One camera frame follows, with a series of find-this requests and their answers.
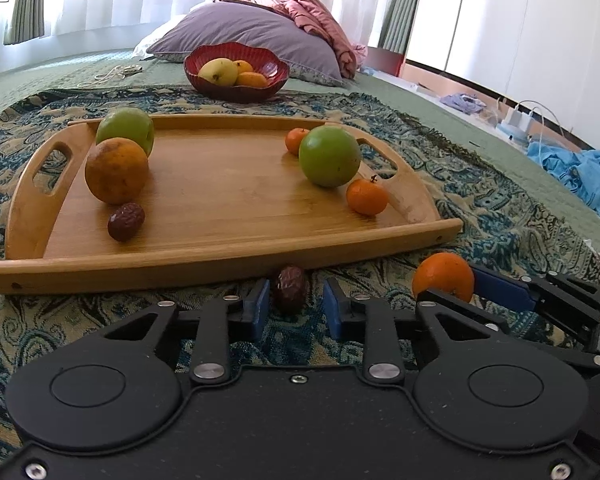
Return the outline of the wooden serving tray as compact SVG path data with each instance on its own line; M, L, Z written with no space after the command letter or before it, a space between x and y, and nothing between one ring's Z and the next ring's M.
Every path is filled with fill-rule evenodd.
M75 294L180 287L262 275L294 263L336 266L446 243L460 219L445 219L424 182L390 146L352 136L392 162L382 182L388 207L367 219L343 190L306 180L284 147L297 117L181 114L154 119L146 219L118 243L110 208L84 180L97 122L56 132L30 158L10 202L0 294Z

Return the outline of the large green apple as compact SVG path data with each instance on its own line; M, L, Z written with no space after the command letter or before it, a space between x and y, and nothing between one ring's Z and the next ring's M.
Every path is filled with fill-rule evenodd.
M321 188L339 188L347 184L358 173L361 159L355 137L336 126L313 128L299 148L302 172Z

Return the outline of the red date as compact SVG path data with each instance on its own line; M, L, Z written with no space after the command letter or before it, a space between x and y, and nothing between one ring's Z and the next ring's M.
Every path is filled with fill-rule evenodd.
M108 234L117 242L125 243L138 233L144 221L143 207L137 203L126 203L109 217Z
M303 304L306 296L306 272L300 266L284 266L276 276L274 292L280 304Z

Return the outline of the orange in bowl rear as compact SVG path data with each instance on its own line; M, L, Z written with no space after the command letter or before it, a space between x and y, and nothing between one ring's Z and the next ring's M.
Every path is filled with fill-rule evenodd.
M238 73L250 73L253 71L252 65L245 60L237 60L234 62L237 67Z

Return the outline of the blue crumpled clothing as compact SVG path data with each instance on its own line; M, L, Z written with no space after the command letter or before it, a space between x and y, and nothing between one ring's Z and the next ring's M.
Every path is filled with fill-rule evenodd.
M600 216L600 151L572 152L540 140L528 145L528 157Z

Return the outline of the purple pillow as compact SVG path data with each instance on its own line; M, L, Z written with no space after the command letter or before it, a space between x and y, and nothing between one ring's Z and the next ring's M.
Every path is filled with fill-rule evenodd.
M292 78L342 87L336 54L324 39L297 27L291 18L237 2L198 4L146 53L163 61L181 63L203 46L239 42L273 52L290 69Z

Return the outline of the tangerine with stem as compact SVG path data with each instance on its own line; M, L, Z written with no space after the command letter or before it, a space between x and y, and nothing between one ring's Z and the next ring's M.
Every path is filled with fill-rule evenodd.
M389 195L378 183L378 177L356 179L347 187L346 200L348 206L357 214L375 217L388 206Z

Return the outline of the green curtain left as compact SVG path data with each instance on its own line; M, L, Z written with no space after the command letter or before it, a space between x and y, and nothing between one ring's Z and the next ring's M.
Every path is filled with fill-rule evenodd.
M14 46L45 34L44 0L14 0L3 44Z

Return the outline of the pink blanket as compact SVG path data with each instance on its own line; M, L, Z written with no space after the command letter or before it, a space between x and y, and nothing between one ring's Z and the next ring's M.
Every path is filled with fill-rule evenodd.
M340 75L353 79L366 60L367 47L352 44L340 24L321 0L213 0L256 6L290 18L294 24L312 36L325 40L336 55Z

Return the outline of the red fruit bowl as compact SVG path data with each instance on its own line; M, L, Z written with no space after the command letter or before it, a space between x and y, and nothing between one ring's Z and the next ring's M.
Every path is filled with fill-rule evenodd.
M214 58L249 62L253 72L268 78L268 86L260 89L236 86L236 84L230 87L219 87L201 79L198 76L201 66ZM193 87L208 98L235 103L257 103L272 98L283 88L289 76L289 67L268 49L249 47L239 42L226 42L202 46L190 52L184 61L184 72Z

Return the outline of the small orange tangerine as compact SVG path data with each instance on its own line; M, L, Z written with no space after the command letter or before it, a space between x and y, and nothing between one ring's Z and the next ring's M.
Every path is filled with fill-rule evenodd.
M469 302L475 290L474 271L462 257L450 252L437 252L418 266L412 278L414 297L427 289L441 290Z

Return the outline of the large orange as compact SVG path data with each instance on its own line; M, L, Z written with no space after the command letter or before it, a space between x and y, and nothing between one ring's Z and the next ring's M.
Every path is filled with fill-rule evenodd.
M132 202L148 180L145 151L134 141L112 138L97 144L85 162L84 178L91 193L108 205Z

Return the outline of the yellow mango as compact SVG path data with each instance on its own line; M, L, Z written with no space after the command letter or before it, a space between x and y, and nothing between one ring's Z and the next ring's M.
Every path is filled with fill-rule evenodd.
M234 86L239 75L238 66L229 58L214 58L201 66L198 76L219 87Z

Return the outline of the green curtain right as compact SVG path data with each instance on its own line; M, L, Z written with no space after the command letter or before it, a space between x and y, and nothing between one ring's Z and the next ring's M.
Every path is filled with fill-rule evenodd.
M378 47L406 55L418 0L390 0L382 22Z

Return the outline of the small green apple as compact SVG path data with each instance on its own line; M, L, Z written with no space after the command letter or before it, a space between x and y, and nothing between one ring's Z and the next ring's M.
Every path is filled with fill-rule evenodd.
M149 156L155 141L154 122L147 113L139 108L116 108L99 123L95 143L99 144L113 138L134 141Z

